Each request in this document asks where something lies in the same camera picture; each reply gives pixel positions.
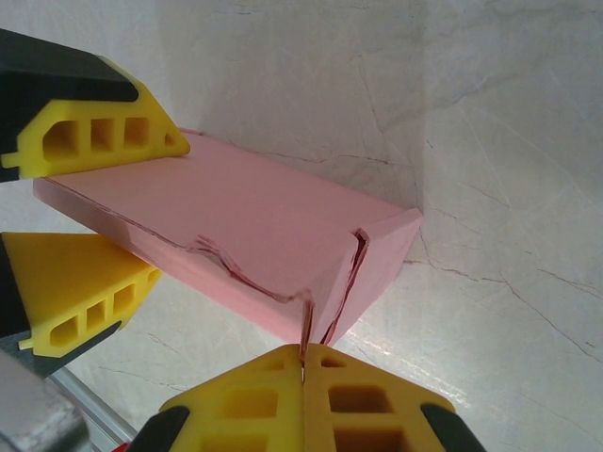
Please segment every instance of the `pink box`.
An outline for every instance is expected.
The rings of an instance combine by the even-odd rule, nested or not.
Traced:
[[[35,195],[287,342],[336,341],[397,277],[418,210],[186,137],[186,156],[39,179]]]

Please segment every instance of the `metal part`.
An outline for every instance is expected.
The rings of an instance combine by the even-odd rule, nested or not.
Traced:
[[[84,413],[94,450],[110,451],[118,445],[131,443],[134,440],[137,435],[134,428],[69,369],[63,367],[48,379],[63,394],[68,395]]]
[[[51,383],[0,351],[0,451],[90,450],[76,406]]]

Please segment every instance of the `marble wall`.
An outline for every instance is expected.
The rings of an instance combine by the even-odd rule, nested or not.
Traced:
[[[10,2],[182,126],[425,214],[337,347],[447,396],[488,450],[603,450],[600,0]],[[78,230],[0,186],[4,230]],[[165,277],[71,369],[135,427],[279,342]]]

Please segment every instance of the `rectangular hole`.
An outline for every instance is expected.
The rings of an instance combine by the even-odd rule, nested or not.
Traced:
[[[266,452],[268,438],[259,435],[211,436],[202,442],[203,452]]]
[[[273,389],[236,389],[226,394],[220,417],[233,419],[275,417],[277,403],[278,394]]]
[[[147,281],[149,282],[149,284],[155,284],[157,282],[157,280],[159,280],[160,276],[161,276],[161,271],[153,270],[151,273],[149,273]]]
[[[90,148],[93,153],[110,153],[115,142],[114,120],[92,120],[90,123]]]
[[[338,360],[334,360],[333,358],[327,356],[322,359],[320,362],[322,367],[345,367],[344,363],[339,362]]]
[[[77,339],[77,317],[55,326],[50,331],[50,345],[53,347],[64,347]]]
[[[105,302],[101,301],[86,311],[86,329],[94,330],[105,323]]]
[[[400,430],[336,428],[336,452],[410,452]]]
[[[283,370],[285,363],[282,361],[275,361],[273,363],[267,363],[264,365],[264,370]]]
[[[126,150],[149,144],[150,124],[146,118],[126,118],[123,143]]]
[[[134,285],[130,284],[113,296],[113,314],[122,313],[134,301]]]
[[[176,144],[176,140],[172,134],[166,134],[163,141],[164,141],[165,145],[168,146],[169,148]]]
[[[335,386],[329,389],[332,412],[393,412],[382,388]]]
[[[77,157],[77,121],[60,121],[42,139],[42,152],[49,162]]]

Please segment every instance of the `pink foam board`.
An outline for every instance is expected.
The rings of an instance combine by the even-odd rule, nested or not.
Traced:
[[[287,342],[341,337],[422,219],[209,137],[190,154],[34,182],[43,202]]]

